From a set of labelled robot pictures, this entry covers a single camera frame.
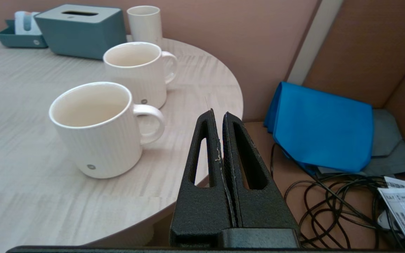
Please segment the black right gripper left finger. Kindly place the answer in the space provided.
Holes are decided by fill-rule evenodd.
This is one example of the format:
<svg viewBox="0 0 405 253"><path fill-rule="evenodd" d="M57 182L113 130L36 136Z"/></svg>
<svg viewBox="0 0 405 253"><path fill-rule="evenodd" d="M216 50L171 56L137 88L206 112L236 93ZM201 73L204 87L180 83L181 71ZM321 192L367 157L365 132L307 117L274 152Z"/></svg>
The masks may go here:
<svg viewBox="0 0 405 253"><path fill-rule="evenodd" d="M195 184L201 142L207 144L209 187ZM170 227L171 246L218 246L219 234L232 227L231 199L224 176L215 114L201 114L195 125Z"/></svg>

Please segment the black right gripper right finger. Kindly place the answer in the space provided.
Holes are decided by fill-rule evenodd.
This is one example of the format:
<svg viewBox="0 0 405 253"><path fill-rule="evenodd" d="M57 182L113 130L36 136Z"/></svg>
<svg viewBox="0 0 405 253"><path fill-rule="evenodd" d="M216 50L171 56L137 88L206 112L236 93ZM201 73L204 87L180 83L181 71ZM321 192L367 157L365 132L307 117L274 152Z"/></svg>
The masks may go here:
<svg viewBox="0 0 405 253"><path fill-rule="evenodd" d="M297 229L244 123L230 112L223 117L223 173L234 227Z"/></svg>

